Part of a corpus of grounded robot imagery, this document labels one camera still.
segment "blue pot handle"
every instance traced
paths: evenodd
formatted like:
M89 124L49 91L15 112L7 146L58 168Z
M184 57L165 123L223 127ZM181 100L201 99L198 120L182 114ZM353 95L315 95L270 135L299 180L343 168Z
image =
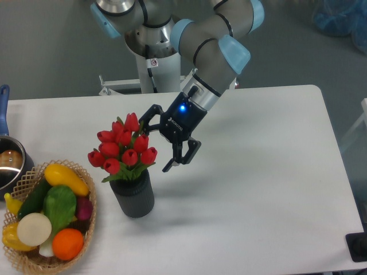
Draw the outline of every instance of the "blue pot handle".
M6 123L6 112L10 88L8 85L2 85L0 90L0 136L9 136L9 129Z

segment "yellow squash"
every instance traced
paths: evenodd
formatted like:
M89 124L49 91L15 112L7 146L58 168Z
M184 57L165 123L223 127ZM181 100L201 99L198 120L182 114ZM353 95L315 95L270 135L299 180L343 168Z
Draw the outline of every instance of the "yellow squash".
M4 199L6 202L6 208L9 210L9 212L11 212L12 214L16 216L23 202L17 199L13 199L13 197L9 193L6 193L4 195Z
M66 185L75 195L85 197L89 194L88 185L75 172L62 164L53 163L46 167L45 178L52 186Z
M2 230L2 243L9 248L13 248L19 251L31 251L33 249L36 249L36 246L25 245L19 240L17 235L17 227L18 223L16 222L7 225Z

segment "woven basket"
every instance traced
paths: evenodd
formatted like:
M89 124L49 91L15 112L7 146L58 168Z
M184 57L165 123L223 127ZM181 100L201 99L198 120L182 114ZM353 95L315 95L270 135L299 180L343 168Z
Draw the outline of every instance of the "woven basket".
M92 239L96 221L96 190L90 174L79 164L68 160L52 160L49 163L33 167L31 171L28 171L24 176L22 176L21 180L18 181L11 194L12 197L19 199L20 201L24 201L34 186L37 185L40 179L44 176L44 170L47 165L52 163L60 163L71 168L83 181L85 181L90 190L89 200L93 204L93 213L89 221L76 221L72 222L69 226L80 230L84 236L84 246L81 252L70 261L63 261L56 257L43 257L39 255L38 249L29 252L20 252L4 246L5 256L11 262L11 265L24 274L57 274L65 271L74 265L81 256L83 256ZM16 216L7 210L5 213L4 227L14 222L17 222Z

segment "blue indicator light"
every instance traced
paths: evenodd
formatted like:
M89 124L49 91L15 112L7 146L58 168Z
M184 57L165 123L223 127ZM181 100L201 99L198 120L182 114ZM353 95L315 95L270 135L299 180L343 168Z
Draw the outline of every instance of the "blue indicator light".
M180 105L179 106L179 110L181 111L181 112L185 112L186 111L186 106L185 105Z

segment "artificial tulip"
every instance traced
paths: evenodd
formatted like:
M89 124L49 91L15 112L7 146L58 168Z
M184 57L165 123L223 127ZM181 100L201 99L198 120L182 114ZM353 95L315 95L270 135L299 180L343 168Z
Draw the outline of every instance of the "artificial tulip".
M131 131L124 129L120 131L116 136L116 143L121 143L124 146L128 146L131 141Z
M120 162L117 159L107 159L103 163L103 168L111 175L115 175L120 171Z
M114 142L116 134L112 131L100 131L97 133L97 137L101 142Z
M135 113L127 114L124 127L131 132L136 132L139 130L139 121Z
M140 160L142 161L143 164L149 165L153 164L156 157L157 157L156 149L154 147L150 147L149 149L142 152Z
M138 162L138 154L133 149L126 150L122 155L122 162L128 166L132 166Z
M88 160L92 166L101 167L106 159L100 152L93 151L88 154Z
M107 158L115 158L119 155L120 148L114 142L104 142L99 146L99 151Z
M138 136L134 142L134 150L141 154L148 149L149 137L146 135Z
M124 126L122 125L121 122L119 122L119 121L112 122L112 131L113 131L113 133L115 133L117 135L122 130L124 130Z

